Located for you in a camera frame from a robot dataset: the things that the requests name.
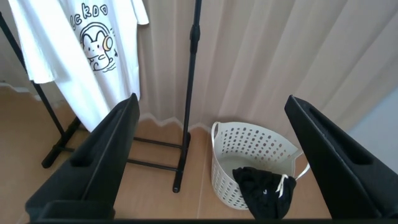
basket handle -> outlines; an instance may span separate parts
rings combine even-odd
[[[216,131],[216,128],[217,128],[217,126],[220,124],[220,122],[215,122],[214,124],[213,124],[213,126],[211,127],[211,144],[212,144],[212,146],[213,146],[213,148],[214,148],[214,140],[216,139],[216,137],[217,136],[214,136],[214,132]]]
[[[298,180],[300,177],[302,177],[308,170],[310,170],[310,164],[307,163],[307,166],[305,167],[305,169],[296,177],[296,180]]]

clothes rack base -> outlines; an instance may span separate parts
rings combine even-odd
[[[134,137],[134,140],[146,142],[149,144],[157,144],[161,146],[168,146],[168,147],[175,147],[181,150],[180,159],[178,161],[177,167],[170,167],[170,166],[163,166],[160,164],[153,164],[150,162],[138,161],[135,159],[128,159],[127,162],[138,164],[142,166],[154,167],[158,169],[170,170],[175,172],[175,178],[173,183],[173,192],[178,193],[180,192],[182,176],[185,168],[185,162],[187,160],[188,148],[191,140],[191,134],[188,132],[188,124],[189,124],[189,116],[190,116],[190,106],[191,106],[191,99],[192,99],[192,87],[193,87],[193,74],[195,71],[195,60],[196,60],[196,53],[198,50],[198,42],[200,39],[200,10],[201,10],[201,0],[195,1],[195,12],[193,16],[193,25],[190,32],[190,61],[189,61],[189,68],[188,68],[188,85],[187,85],[187,95],[185,99],[185,113],[184,113],[184,124],[183,124],[183,137],[182,137],[182,145],[178,144],[171,144],[167,142],[155,141],[151,139],[143,139]],[[2,31],[4,32],[5,36],[7,37],[8,42],[10,43],[13,51],[17,55],[18,60],[22,64],[24,70],[27,72],[24,57],[22,54],[22,50],[19,48],[14,36],[12,35],[6,21],[4,20],[1,12],[0,12],[0,26]],[[52,147],[51,151],[47,154],[47,156],[42,161],[42,166],[44,168],[49,168],[54,161],[57,159],[59,154],[62,151],[73,152],[75,149],[67,147],[68,141],[72,138],[73,134],[80,129],[80,120],[76,117],[69,125],[67,130],[65,131],[62,128],[57,116],[54,113],[46,95],[44,94],[41,86],[32,82],[33,87],[36,89],[37,93],[40,96],[40,99],[43,101],[44,106],[46,107],[47,111],[49,112],[54,124],[56,125],[59,133],[61,134],[60,139],[57,143]]]

black pole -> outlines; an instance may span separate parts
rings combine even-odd
[[[4,35],[7,37],[7,40],[10,43],[14,53],[17,55],[17,58],[20,61],[22,67],[24,68],[25,72],[27,73],[25,62],[24,62],[24,56],[22,54],[21,48],[19,48],[19,45],[18,45],[17,41],[15,40],[14,36],[12,35],[10,29],[8,28],[8,25],[7,25],[6,21],[4,20],[1,12],[0,12],[0,26],[1,26],[1,30],[4,32]],[[47,97],[45,97],[42,87],[40,87],[40,85],[38,85],[34,82],[32,82],[32,84],[33,84],[33,87],[36,89],[37,93],[39,94],[40,99],[42,99],[44,106],[46,107],[47,111],[49,112],[58,131],[60,132],[61,138],[63,138],[65,135],[65,132],[64,132],[62,125],[60,124],[57,116],[55,115],[54,110],[52,109]]]
[[[189,125],[189,114],[191,110],[191,99],[192,99],[192,86],[193,86],[193,74],[195,72],[195,60],[197,57],[198,51],[198,43],[200,39],[200,9],[201,9],[201,0],[195,1],[195,13],[193,15],[193,25],[190,33],[190,59],[189,59],[189,69],[188,69],[188,86],[187,86],[187,97],[185,99],[185,114],[184,114],[184,127],[183,127],[183,136],[182,136],[182,151],[180,161],[178,163],[178,170],[184,170],[185,162],[187,160],[187,152],[188,152],[188,142],[190,140],[190,135],[188,133],[188,125]],[[175,193],[180,191],[181,181],[182,181],[183,171],[177,171],[174,184],[173,191]]]

curtain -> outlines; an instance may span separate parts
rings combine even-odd
[[[143,117],[182,122],[194,0],[144,1]],[[289,95],[344,130],[398,85],[396,0],[203,0],[190,126],[244,121],[297,143]]]

black lettering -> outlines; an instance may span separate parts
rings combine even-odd
[[[101,10],[101,12],[106,16],[108,15],[108,7],[103,4],[101,7],[99,7],[99,9]]]
[[[81,4],[81,13],[83,13],[83,18],[91,17],[90,8],[84,3]]]
[[[75,30],[76,29],[76,24],[73,21],[73,16],[70,16],[70,25],[72,26],[72,29]]]
[[[75,15],[75,22],[76,22],[76,25],[80,25],[81,24],[81,19],[80,19],[80,15],[79,14]]]
[[[100,10],[98,9],[98,6],[94,5],[93,6],[93,16],[97,17],[100,14]]]

